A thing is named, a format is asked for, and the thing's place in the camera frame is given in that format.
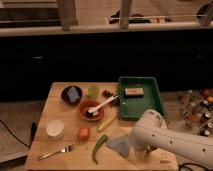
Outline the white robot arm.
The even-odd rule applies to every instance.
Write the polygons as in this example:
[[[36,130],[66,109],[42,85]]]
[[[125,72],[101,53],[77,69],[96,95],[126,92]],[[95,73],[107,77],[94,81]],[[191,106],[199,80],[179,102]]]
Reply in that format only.
[[[132,146],[161,148],[213,169],[213,138],[171,131],[162,128],[162,123],[159,112],[146,110],[132,128]]]

